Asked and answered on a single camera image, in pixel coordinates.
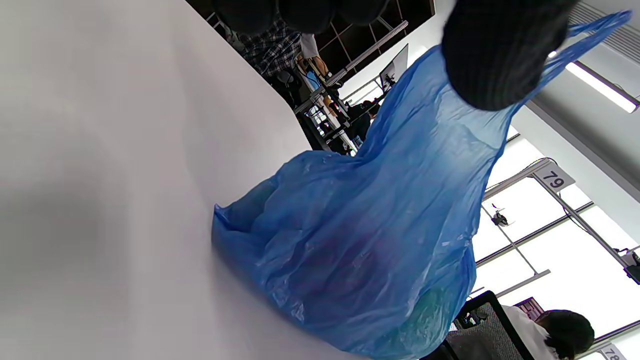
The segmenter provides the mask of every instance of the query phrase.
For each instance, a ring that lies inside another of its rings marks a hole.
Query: air vent
[[[578,3],[571,12],[570,22],[572,24],[592,22],[604,15],[606,14],[590,5]],[[604,40],[604,44],[640,65],[640,31],[624,25]]]

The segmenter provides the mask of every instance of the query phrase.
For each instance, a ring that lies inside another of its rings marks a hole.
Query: computer monitor
[[[382,91],[387,92],[391,86],[394,86],[400,76],[404,74],[409,62],[409,44],[406,44],[402,50],[391,60],[389,65],[380,72],[380,84]]]

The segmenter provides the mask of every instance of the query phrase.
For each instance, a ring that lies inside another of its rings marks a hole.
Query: fluorescent light
[[[557,51],[552,51],[548,57],[553,58],[555,55],[557,55]],[[570,63],[565,68],[573,75],[576,75],[580,80],[598,90],[599,93],[606,96],[616,105],[623,108],[626,112],[631,114],[638,109],[638,106],[640,106],[640,101],[627,94],[626,91],[618,88],[602,76],[598,75],[598,73],[591,70],[583,63],[576,61]]]
[[[634,102],[625,97],[623,94],[621,94],[620,89],[613,88],[615,85],[608,85],[607,83],[604,83],[603,81],[598,79],[587,69],[585,69],[585,66],[583,64],[571,63],[566,66],[566,69],[592,88],[598,90],[599,93],[609,98],[609,100],[615,102],[616,105],[623,108],[627,113],[632,113],[638,108],[637,101]]]

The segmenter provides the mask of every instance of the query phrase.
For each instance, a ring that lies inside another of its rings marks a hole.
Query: desk
[[[0,357],[355,358],[212,253],[214,204],[309,145],[185,1],[5,1],[0,18]]]

